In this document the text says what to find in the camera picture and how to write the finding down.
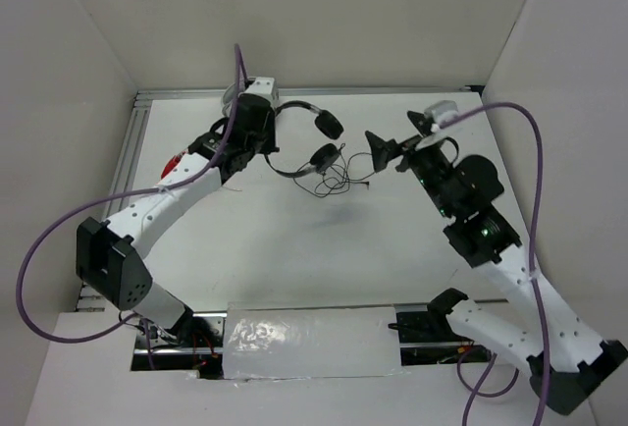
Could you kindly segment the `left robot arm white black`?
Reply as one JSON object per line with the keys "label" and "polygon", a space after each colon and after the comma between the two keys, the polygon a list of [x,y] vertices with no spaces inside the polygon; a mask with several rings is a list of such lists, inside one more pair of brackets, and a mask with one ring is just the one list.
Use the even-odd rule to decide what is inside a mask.
{"label": "left robot arm white black", "polygon": [[251,93],[240,95],[230,116],[200,135],[147,195],[103,222],[87,218],[78,226],[77,275],[119,310],[156,325],[169,345],[185,345],[193,335],[193,311],[154,281],[145,260],[198,201],[244,170],[256,155],[275,148],[271,102]]}

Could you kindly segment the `black wired headphones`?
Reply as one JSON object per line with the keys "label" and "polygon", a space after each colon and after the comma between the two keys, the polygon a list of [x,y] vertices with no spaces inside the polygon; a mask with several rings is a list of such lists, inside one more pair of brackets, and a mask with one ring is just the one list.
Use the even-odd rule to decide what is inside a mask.
{"label": "black wired headphones", "polygon": [[[278,176],[291,180],[300,189],[308,194],[322,199],[332,195],[347,193],[353,186],[370,186],[370,177],[374,173],[361,178],[354,178],[349,173],[351,160],[358,156],[371,156],[368,152],[358,152],[349,158],[345,158],[342,151],[345,144],[335,145],[334,141],[340,139],[344,133],[344,127],[340,120],[327,109],[302,100],[290,100],[275,108],[275,116],[279,117],[285,110],[300,109],[315,116],[314,125],[331,142],[316,150],[310,159],[295,171],[280,170],[275,167],[268,155],[264,156],[267,166]],[[320,177],[319,184],[313,188],[307,188],[299,181],[307,176]]]}

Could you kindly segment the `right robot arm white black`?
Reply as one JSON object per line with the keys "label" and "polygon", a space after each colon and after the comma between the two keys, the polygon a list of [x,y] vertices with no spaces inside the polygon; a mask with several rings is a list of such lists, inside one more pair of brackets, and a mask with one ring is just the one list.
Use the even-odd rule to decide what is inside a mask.
{"label": "right robot arm white black", "polygon": [[590,328],[533,265],[523,241],[495,208],[504,192],[497,167],[471,154],[453,163],[442,151],[448,135],[443,115],[408,112],[418,133],[405,141],[365,134],[373,169],[410,171],[439,213],[449,219],[450,246],[486,277],[526,321],[518,328],[485,311],[457,289],[447,289],[427,306],[428,327],[440,340],[454,335],[478,342],[524,376],[541,405],[567,416],[627,360],[626,347]]}

